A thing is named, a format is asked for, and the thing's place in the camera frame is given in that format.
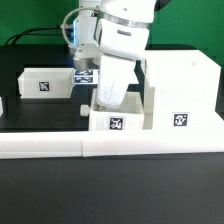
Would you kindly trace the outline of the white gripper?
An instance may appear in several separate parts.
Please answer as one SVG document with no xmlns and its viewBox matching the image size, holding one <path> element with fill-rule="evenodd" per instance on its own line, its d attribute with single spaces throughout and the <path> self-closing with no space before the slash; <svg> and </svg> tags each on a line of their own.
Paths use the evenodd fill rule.
<svg viewBox="0 0 224 224">
<path fill-rule="evenodd" d="M 98 105 L 118 108 L 134 75 L 136 61 L 103 54 L 97 86 Z"/>
</svg>

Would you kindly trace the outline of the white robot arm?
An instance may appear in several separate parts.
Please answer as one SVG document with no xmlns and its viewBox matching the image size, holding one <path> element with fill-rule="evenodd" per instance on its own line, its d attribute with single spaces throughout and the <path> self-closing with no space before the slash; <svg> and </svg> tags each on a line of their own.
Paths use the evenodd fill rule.
<svg viewBox="0 0 224 224">
<path fill-rule="evenodd" d="M 62 23 L 62 35 L 74 49 L 73 61 L 79 70 L 85 61 L 99 66 L 97 104 L 118 108 L 129 86 L 135 64 L 141 60 L 150 35 L 154 13 L 171 0 L 100 0 L 99 5 L 79 7 L 68 13 Z M 69 41 L 65 25 L 70 16 L 80 11 L 97 13 L 93 43 Z"/>
</svg>

